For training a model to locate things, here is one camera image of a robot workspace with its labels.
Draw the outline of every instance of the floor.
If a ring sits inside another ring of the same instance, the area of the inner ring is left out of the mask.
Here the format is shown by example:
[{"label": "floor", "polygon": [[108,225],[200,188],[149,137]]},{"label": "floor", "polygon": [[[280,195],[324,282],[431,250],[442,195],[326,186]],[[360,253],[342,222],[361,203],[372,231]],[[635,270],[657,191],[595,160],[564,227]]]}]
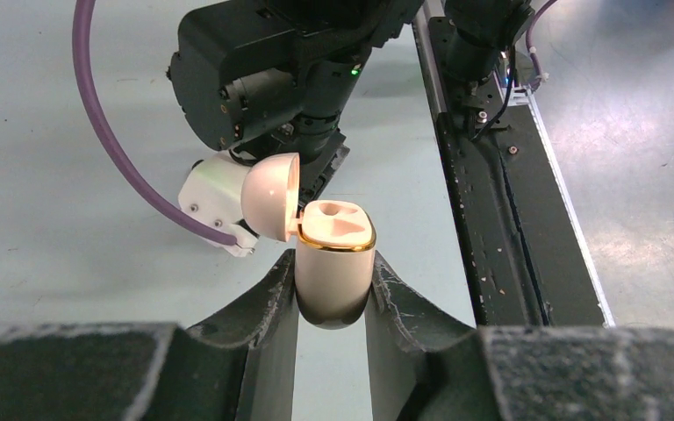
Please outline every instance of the floor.
[{"label": "floor", "polygon": [[[170,198],[209,153],[163,74],[177,23],[206,3],[97,6],[99,95]],[[264,240],[246,261],[230,258],[134,194],[78,99],[71,14],[71,2],[0,0],[0,322],[191,325],[256,283],[286,245]],[[552,74],[538,103],[617,322],[674,327],[674,0],[562,1],[536,39]],[[376,51],[343,121],[353,152],[326,197],[365,208],[404,280],[473,323],[409,31]],[[300,329],[293,418],[369,419],[362,324]]]},{"label": "floor", "polygon": [[616,323],[674,328],[674,0],[562,0],[534,39],[551,74],[536,99]]}]

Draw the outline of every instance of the gray floor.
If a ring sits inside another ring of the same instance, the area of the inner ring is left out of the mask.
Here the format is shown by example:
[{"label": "gray floor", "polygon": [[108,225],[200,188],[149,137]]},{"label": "gray floor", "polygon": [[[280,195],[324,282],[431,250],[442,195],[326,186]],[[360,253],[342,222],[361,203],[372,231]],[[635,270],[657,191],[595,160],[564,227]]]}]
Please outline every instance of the gray floor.
[{"label": "gray floor", "polygon": [[[98,90],[140,170],[174,197],[206,150],[163,71],[186,0],[99,2]],[[83,113],[71,2],[0,0],[0,321],[190,325],[254,284],[285,245],[246,261],[166,222],[123,182]],[[537,39],[538,95],[617,322],[674,327],[674,0],[562,0]],[[379,250],[471,323],[410,33],[377,51],[346,113],[353,152],[328,197],[372,216]],[[294,419],[369,419],[364,329],[302,324]]]},{"label": "gray floor", "polygon": [[551,74],[536,98],[616,322],[674,328],[674,0],[561,0],[535,39]]}]

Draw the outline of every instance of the black cable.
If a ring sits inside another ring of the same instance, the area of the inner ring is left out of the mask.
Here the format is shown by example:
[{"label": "black cable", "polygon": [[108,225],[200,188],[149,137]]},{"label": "black cable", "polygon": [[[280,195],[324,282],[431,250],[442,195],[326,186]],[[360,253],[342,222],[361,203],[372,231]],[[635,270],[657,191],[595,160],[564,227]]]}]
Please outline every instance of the black cable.
[{"label": "black cable", "polygon": [[505,111],[507,110],[507,105],[510,103],[510,96],[513,94],[513,85],[515,84],[515,74],[516,74],[514,44],[510,47],[510,50],[508,50],[507,55],[510,65],[508,66],[509,73],[507,76],[507,89],[505,90],[505,100],[503,101],[502,107],[500,107],[498,113],[495,114],[495,117],[487,120],[487,123],[484,124],[484,126],[482,126],[482,128],[479,130],[479,132],[477,132],[477,134],[473,138],[471,138],[472,142],[478,141],[492,128],[492,126],[499,120],[499,118],[502,117],[503,114],[505,114]]}]

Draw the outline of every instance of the concrete floor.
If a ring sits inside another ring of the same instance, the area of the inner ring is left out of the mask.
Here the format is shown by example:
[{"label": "concrete floor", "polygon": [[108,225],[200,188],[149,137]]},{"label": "concrete floor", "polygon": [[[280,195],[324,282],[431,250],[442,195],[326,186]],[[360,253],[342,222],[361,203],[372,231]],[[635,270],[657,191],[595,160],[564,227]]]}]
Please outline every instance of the concrete floor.
[{"label": "concrete floor", "polygon": [[[166,197],[207,154],[163,76],[180,18],[207,3],[97,6],[99,94]],[[257,282],[285,245],[230,258],[125,184],[75,89],[72,7],[0,0],[0,321],[190,325]],[[674,0],[562,1],[537,33],[552,74],[541,113],[617,322],[674,327]],[[342,127],[353,152],[326,197],[363,206],[405,281],[473,323],[409,31],[371,58]],[[302,323],[295,395],[294,419],[369,419],[360,323]]]}]

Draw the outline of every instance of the case lid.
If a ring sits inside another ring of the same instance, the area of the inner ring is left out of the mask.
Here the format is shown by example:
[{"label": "case lid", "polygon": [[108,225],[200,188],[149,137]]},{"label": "case lid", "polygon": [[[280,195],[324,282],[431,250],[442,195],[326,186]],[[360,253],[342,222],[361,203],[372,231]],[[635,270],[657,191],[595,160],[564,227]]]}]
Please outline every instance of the case lid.
[{"label": "case lid", "polygon": [[297,153],[273,155],[252,167],[241,187],[241,213],[252,230],[288,241],[297,229],[300,172]]}]

